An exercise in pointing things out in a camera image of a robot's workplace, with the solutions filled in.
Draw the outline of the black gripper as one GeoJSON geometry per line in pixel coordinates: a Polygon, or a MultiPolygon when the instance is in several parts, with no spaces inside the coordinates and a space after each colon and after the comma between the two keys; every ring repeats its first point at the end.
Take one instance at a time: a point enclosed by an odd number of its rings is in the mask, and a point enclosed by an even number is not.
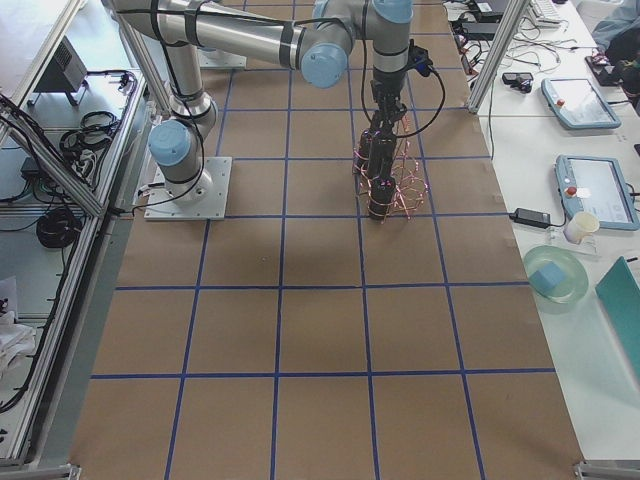
{"type": "Polygon", "coordinates": [[[387,109],[383,98],[393,98],[389,101],[389,124],[394,127],[406,114],[406,105],[400,100],[404,87],[406,72],[384,72],[379,69],[373,70],[371,80],[371,91],[374,100],[377,101],[376,110],[370,121],[370,132],[384,131],[387,123],[387,109]]]}

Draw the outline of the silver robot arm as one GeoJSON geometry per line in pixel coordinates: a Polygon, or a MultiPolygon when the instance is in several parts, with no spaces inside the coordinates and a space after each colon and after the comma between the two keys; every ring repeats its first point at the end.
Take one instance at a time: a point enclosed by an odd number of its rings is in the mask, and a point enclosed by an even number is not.
{"type": "Polygon", "coordinates": [[[397,191],[392,176],[394,128],[406,113],[401,92],[415,58],[412,2],[318,1],[309,26],[214,1],[113,1],[110,7],[134,30],[163,46],[177,115],[209,106],[196,72],[199,48],[298,70],[308,83],[326,89],[342,77],[357,41],[371,45],[371,89],[377,108],[361,135],[357,166],[369,181],[371,217],[387,214],[397,191]]]}

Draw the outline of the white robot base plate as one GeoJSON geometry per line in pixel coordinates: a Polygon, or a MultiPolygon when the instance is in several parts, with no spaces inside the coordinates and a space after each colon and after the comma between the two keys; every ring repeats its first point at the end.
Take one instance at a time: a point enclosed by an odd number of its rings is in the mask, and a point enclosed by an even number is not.
{"type": "Polygon", "coordinates": [[[204,171],[194,186],[169,184],[166,188],[164,175],[156,167],[153,181],[161,185],[150,190],[144,217],[152,221],[223,220],[231,169],[231,157],[205,157],[204,171]]]}

